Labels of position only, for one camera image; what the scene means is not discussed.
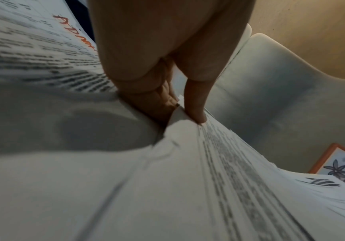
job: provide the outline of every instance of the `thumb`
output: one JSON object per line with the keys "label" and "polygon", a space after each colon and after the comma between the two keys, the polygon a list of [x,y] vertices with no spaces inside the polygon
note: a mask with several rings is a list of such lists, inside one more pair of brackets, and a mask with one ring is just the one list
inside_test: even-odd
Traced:
{"label": "thumb", "polygon": [[184,88],[184,109],[197,123],[204,123],[204,105],[215,81],[195,81],[188,79]]}

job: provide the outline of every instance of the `human skin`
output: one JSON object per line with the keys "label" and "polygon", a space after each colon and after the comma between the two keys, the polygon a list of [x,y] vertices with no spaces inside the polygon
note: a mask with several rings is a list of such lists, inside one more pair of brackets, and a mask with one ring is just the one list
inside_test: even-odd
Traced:
{"label": "human skin", "polygon": [[254,0],[88,0],[106,75],[129,104],[161,124],[177,105],[174,64],[187,76],[186,113],[204,105],[250,18]]}

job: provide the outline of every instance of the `black flower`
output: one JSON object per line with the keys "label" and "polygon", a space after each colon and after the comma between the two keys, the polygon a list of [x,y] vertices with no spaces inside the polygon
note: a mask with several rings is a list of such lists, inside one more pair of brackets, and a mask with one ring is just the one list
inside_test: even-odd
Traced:
{"label": "black flower", "polygon": [[345,171],[343,171],[345,165],[339,167],[337,160],[334,160],[332,166],[324,166],[324,168],[332,170],[328,173],[328,175],[333,175],[339,179],[345,179]]}

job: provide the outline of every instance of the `dark blue fabric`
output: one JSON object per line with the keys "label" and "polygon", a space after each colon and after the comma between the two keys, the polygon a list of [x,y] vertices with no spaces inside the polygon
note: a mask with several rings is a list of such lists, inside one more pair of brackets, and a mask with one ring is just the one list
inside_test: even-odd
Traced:
{"label": "dark blue fabric", "polygon": [[70,8],[70,10],[72,11],[74,17],[77,19],[78,23],[84,29],[85,33],[87,33],[88,36],[93,41],[95,41],[88,9],[78,0],[65,0],[65,1],[68,4],[68,7]]}

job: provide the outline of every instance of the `tan surface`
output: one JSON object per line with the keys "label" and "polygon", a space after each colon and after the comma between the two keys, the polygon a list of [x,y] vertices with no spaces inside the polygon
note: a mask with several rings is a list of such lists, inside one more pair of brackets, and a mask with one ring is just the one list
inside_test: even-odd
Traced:
{"label": "tan surface", "polygon": [[264,33],[319,70],[345,78],[345,0],[257,0],[252,34]]}

